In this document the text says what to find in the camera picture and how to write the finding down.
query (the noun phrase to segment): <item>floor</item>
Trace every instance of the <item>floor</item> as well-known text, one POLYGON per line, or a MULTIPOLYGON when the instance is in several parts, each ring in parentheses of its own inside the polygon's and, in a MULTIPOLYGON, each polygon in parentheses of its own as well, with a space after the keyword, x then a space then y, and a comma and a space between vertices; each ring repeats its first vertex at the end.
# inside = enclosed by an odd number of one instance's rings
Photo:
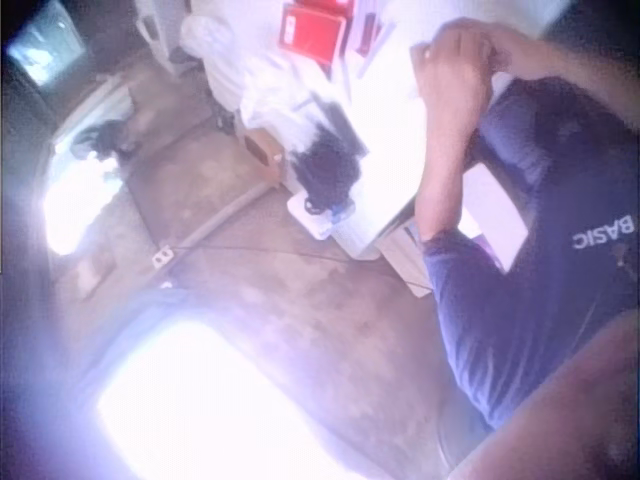
MULTIPOLYGON (((441 404, 473 411, 451 400, 433 297, 415 298, 383 260, 353 261, 332 240, 312 240, 287 198, 274 190, 210 235, 174 269, 177 284, 315 420, 393 478, 444 478, 441 404)), ((460 448, 475 441, 460 433, 460 448)))
MULTIPOLYGON (((107 324, 115 305, 163 280, 151 266, 155 249, 179 246, 261 182, 253 159, 213 129, 202 105, 185 116, 201 98, 189 93, 197 79, 175 87, 153 65, 136 65, 129 74, 155 92, 146 101, 134 94, 138 107, 163 101, 147 117, 154 133, 128 188, 93 229, 111 244, 106 279, 82 298, 77 272, 58 281, 72 362, 117 330, 107 324)), ((358 262, 333 240, 314 240, 287 199, 284 189, 270 190, 176 249, 173 283, 193 292, 214 327, 321 426, 323 445, 346 466, 368 478, 445 478, 485 433, 454 385, 432 296, 414 297, 382 259, 358 262)))

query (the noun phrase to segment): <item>dark object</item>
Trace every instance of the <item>dark object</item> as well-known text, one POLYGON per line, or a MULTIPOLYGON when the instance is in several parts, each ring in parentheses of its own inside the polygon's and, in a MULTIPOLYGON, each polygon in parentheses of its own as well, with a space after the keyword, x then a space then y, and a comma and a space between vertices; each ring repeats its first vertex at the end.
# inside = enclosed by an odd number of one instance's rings
POLYGON ((175 65, 181 65, 183 63, 197 62, 198 59, 185 52, 184 48, 176 47, 171 50, 171 53, 169 54, 169 61, 175 65))
POLYGON ((335 102, 325 103, 316 93, 313 93, 312 98, 324 113, 329 123, 333 126, 335 132, 338 132, 340 139, 345 143, 346 148, 352 155, 362 158, 368 151, 364 144, 358 138, 355 130, 351 126, 351 123, 347 119, 346 115, 342 111, 340 105, 335 102))
POLYGON ((324 125, 311 147, 295 154, 293 170, 307 191, 305 208, 312 215, 346 204, 349 191, 360 178, 358 158, 349 145, 324 125))
POLYGON ((96 152, 98 160, 103 161, 113 155, 118 162, 130 159, 135 145, 126 140, 127 125, 122 120, 107 120, 80 132, 73 140, 71 153, 79 160, 86 160, 89 154, 96 152))
POLYGON ((222 106, 213 95, 211 97, 211 113, 218 131, 226 135, 236 134, 235 115, 222 106))

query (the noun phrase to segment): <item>white plastic bag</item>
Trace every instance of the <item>white plastic bag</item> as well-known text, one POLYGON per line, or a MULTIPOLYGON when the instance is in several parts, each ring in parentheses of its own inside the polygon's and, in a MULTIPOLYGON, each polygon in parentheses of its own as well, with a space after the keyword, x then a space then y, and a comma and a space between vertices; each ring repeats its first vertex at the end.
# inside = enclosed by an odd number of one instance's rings
POLYGON ((235 40, 229 25, 213 17, 189 15, 180 27, 180 46, 191 56, 206 59, 235 51, 235 40))

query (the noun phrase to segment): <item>man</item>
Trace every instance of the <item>man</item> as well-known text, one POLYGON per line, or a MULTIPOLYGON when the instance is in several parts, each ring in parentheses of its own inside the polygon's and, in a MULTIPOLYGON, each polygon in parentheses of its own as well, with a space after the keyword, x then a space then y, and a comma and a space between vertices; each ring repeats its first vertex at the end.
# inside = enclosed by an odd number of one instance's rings
POLYGON ((638 313, 603 328, 450 480, 637 478, 638 313))
POLYGON ((499 100, 483 119, 488 143, 500 137, 496 127, 509 133, 509 141, 493 142, 495 150, 510 151, 503 160, 521 167, 535 205, 529 238, 511 271, 501 273, 456 230, 467 148, 496 70, 522 80, 560 77, 601 104, 609 112, 604 118, 614 114, 628 130, 640 126, 640 87, 623 66, 501 25, 454 22, 419 55, 416 76, 428 125, 417 227, 449 363, 494 428, 612 318, 638 306, 637 137, 626 132, 615 144, 601 142, 590 125, 594 116, 578 107, 573 116, 552 108, 523 121, 499 100), (532 141, 544 144, 522 147, 532 141), (517 148, 509 150, 509 143, 517 148))

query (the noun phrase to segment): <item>red box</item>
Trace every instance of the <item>red box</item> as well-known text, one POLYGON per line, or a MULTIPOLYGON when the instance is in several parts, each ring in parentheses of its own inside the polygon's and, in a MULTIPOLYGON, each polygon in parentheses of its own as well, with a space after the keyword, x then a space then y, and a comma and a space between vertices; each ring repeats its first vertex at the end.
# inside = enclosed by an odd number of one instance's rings
POLYGON ((303 5, 286 5, 280 29, 280 47, 331 65, 342 48, 347 20, 303 5))
POLYGON ((337 13, 347 18, 353 16, 356 7, 356 0, 296 0, 296 3, 325 12, 337 13))

